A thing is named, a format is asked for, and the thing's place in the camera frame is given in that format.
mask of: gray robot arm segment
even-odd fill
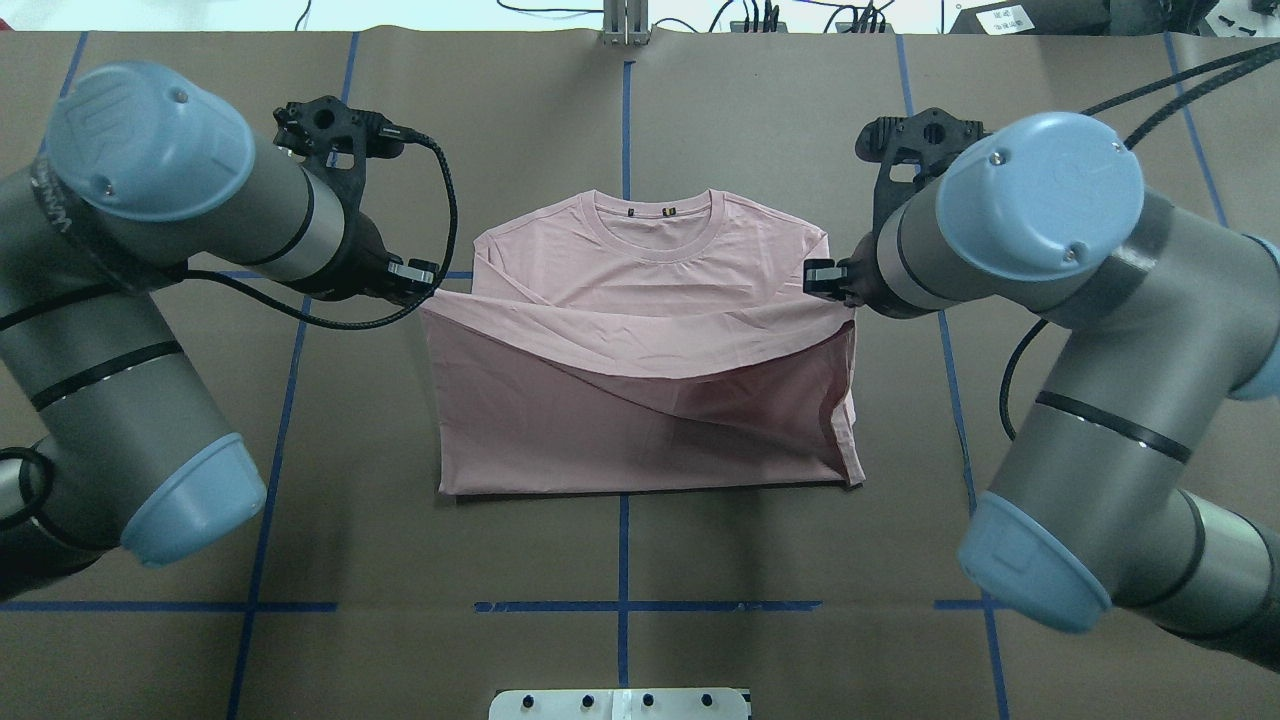
[[[895,316],[1000,295],[1073,331],[979,498],[970,578],[1061,630],[1115,603],[1280,671],[1275,532],[1176,488],[1222,400],[1274,364],[1276,254],[1062,115],[969,147],[864,238],[847,284]]]

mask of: black cable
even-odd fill
[[[1244,60],[1239,65],[1208,78],[1207,81],[1197,85],[1196,87],[1188,90],[1187,92],[1166,102],[1161,109],[1152,113],[1152,115],[1147,118],[1146,122],[1138,126],[1138,129],[1129,133],[1129,137],[1126,137],[1124,141],[1125,147],[1132,150],[1135,145],[1138,145],[1138,142],[1142,141],[1142,138],[1147,137],[1147,133],[1156,129],[1156,126],[1169,119],[1178,110],[1181,110],[1187,105],[1190,105],[1193,101],[1208,95],[1210,92],[1213,92],[1215,90],[1222,87],[1229,82],[1235,82],[1240,79],[1242,77],[1252,73],[1253,70],[1261,69],[1270,63],[1280,60],[1280,42],[1267,45],[1263,47],[1263,50],[1265,50],[1263,53],[1258,53],[1257,55],[1249,58],[1248,60]]]
[[[712,27],[707,28],[707,32],[716,32],[716,23],[719,22],[721,15],[723,15],[724,10],[728,10],[728,6],[732,5],[732,4],[733,4],[733,0],[724,0],[724,4],[721,5],[721,9],[716,10],[716,17],[712,18]]]
[[[1036,320],[1032,329],[1027,331],[1023,340],[1018,342],[1018,347],[1014,348],[1012,355],[1009,356],[1009,363],[1005,364],[1005,375],[1000,378],[1000,424],[1005,428],[1005,434],[1009,439],[1015,439],[1018,432],[1014,430],[1014,423],[1009,419],[1009,388],[1014,384],[1014,370],[1018,369],[1018,361],[1023,359],[1023,352],[1030,347],[1032,341],[1036,336],[1048,325],[1048,320]]]
[[[1234,65],[1236,63],[1248,60],[1249,58],[1252,58],[1252,56],[1254,56],[1254,55],[1257,55],[1257,54],[1260,54],[1260,53],[1262,53],[1265,50],[1275,47],[1276,45],[1280,45],[1280,42],[1272,42],[1271,45],[1263,45],[1261,47],[1253,47],[1253,49],[1249,49],[1249,50],[1244,50],[1242,53],[1236,53],[1234,55],[1228,55],[1225,58],[1219,58],[1217,60],[1211,60],[1208,63],[1202,63],[1199,65],[1196,65],[1194,68],[1183,70],[1183,72],[1180,72],[1178,74],[1169,76],[1169,77],[1166,77],[1164,79],[1158,79],[1158,81],[1152,82],[1152,83],[1147,83],[1147,85],[1144,85],[1144,86],[1142,86],[1142,87],[1139,87],[1137,90],[1132,90],[1132,91],[1125,92],[1123,95],[1117,95],[1117,96],[1112,97],[1111,100],[1106,100],[1103,102],[1098,102],[1097,105],[1094,105],[1094,106],[1092,106],[1092,108],[1089,108],[1087,110],[1082,110],[1080,114],[1082,115],[1096,115],[1096,114],[1098,114],[1098,113],[1101,113],[1103,110],[1110,110],[1111,108],[1115,108],[1116,105],[1123,105],[1125,102],[1129,102],[1130,100],[1137,100],[1138,97],[1142,97],[1144,95],[1151,95],[1152,92],[1156,92],[1157,90],[1169,87],[1170,85],[1179,83],[1179,82],[1181,82],[1184,79],[1189,79],[1189,78],[1193,78],[1196,76],[1204,74],[1204,73],[1207,73],[1210,70],[1216,70],[1219,68],[1225,68],[1228,65]]]
[[[858,8],[855,5],[840,5],[838,8],[836,8],[836,12],[832,13],[829,18],[827,18],[827,24],[822,26],[822,32],[826,33],[827,31],[829,31],[832,23],[836,22],[836,17],[840,15],[840,13],[842,13],[845,10],[852,10],[854,12],[854,20],[855,22],[858,20]]]
[[[515,5],[508,5],[502,0],[494,0],[499,6],[508,10],[515,10],[517,13],[582,13],[582,14],[604,14],[603,8],[516,8]]]
[[[1137,90],[1125,92],[1123,95],[1117,95],[1116,97],[1112,97],[1111,100],[1107,100],[1105,102],[1100,102],[1084,110],[1082,114],[1093,115],[1101,113],[1102,110],[1115,108],[1116,105],[1120,105],[1123,102],[1128,102],[1137,97],[1149,95],[1151,92],[1155,92],[1162,87],[1169,87],[1170,85],[1181,82],[1187,78],[1192,78],[1203,74],[1206,72],[1216,70],[1219,68],[1236,63],[1234,68],[1224,70],[1211,77],[1210,79],[1197,85],[1196,87],[1183,92],[1181,95],[1170,100],[1169,102],[1162,105],[1158,110],[1152,113],[1151,117],[1148,117],[1140,126],[1138,126],[1135,131],[1133,131],[1129,135],[1129,137],[1125,138],[1124,141],[1125,147],[1133,150],[1139,142],[1142,142],[1144,137],[1147,137],[1147,135],[1151,133],[1151,131],[1156,129],[1156,126],[1167,120],[1178,110],[1181,110],[1183,108],[1192,104],[1197,99],[1203,97],[1210,92],[1213,92],[1215,90],[1222,87],[1229,82],[1240,79],[1242,77],[1252,73],[1253,70],[1257,70],[1277,59],[1280,59],[1280,42],[1272,42],[1270,45],[1263,45],[1262,47],[1254,47],[1252,50],[1236,53],[1235,55],[1228,55],[1226,58],[1211,60],[1208,63],[1203,63],[1188,70],[1183,70],[1180,73],[1170,76],[1165,79],[1144,85]],[[1023,336],[1021,342],[1019,342],[1018,347],[1014,348],[1012,355],[1009,356],[1009,363],[1005,365],[1005,375],[1000,382],[1000,424],[1004,425],[1005,434],[1009,436],[1009,439],[1014,439],[1016,437],[1012,423],[1010,423],[1009,420],[1009,387],[1014,379],[1014,370],[1018,368],[1018,361],[1021,359],[1023,352],[1027,350],[1027,346],[1029,346],[1032,341],[1036,340],[1036,336],[1038,336],[1039,332],[1044,329],[1044,324],[1046,324],[1044,320],[1037,320],[1037,323],[1032,325],[1032,329],[1028,331],[1025,336]]]
[[[311,14],[311,0],[307,0],[307,8],[302,10],[301,15],[298,15],[298,22],[293,23],[293,32],[298,32],[298,28],[302,27],[302,20],[307,19],[307,15],[310,14]]]
[[[694,32],[698,32],[698,28],[695,28],[694,26],[686,23],[685,20],[682,20],[680,18],[662,18],[660,20],[653,23],[653,27],[658,27],[662,23],[680,23],[680,24],[687,27],[689,29],[691,29]]]
[[[308,325],[328,328],[332,331],[369,331],[374,328],[381,328],[413,313],[415,310],[417,310],[420,305],[422,305],[422,302],[426,301],[428,297],[435,295],[435,291],[440,287],[440,283],[444,282],[444,275],[448,274],[449,272],[449,264],[453,261],[453,249],[457,245],[457,238],[458,238],[458,200],[453,190],[453,176],[449,173],[449,164],[445,161],[444,151],[440,149],[440,146],[430,137],[416,131],[410,133],[406,137],[406,141],[415,142],[417,145],[429,149],[431,152],[435,154],[435,159],[440,163],[440,174],[444,178],[444,192],[449,199],[449,237],[448,242],[444,246],[444,259],[440,261],[440,269],[438,270],[435,279],[431,282],[430,287],[425,292],[422,292],[422,295],[420,295],[417,299],[415,299],[404,307],[397,310],[396,313],[392,313],[390,315],[387,315],[385,318],[379,318],[376,320],[366,320],[364,323],[342,323],[338,320],[317,318],[315,315],[310,315],[301,310],[296,310],[294,307],[291,307],[289,305],[285,305],[284,302],[275,300],[274,297],[266,295],[265,292],[250,287],[248,284],[244,284],[234,278],[229,278],[221,273],[214,273],[210,270],[187,270],[182,274],[182,279],[215,282],[218,284],[229,287],[237,292],[247,295],[253,300],[257,300],[259,302],[271,307],[273,310],[284,313],[285,315],[296,320],[301,320],[303,323],[307,323]]]

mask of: folded t-shirt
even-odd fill
[[[475,243],[422,306],[451,495],[863,480],[849,309],[819,228],[722,191],[596,191]]]

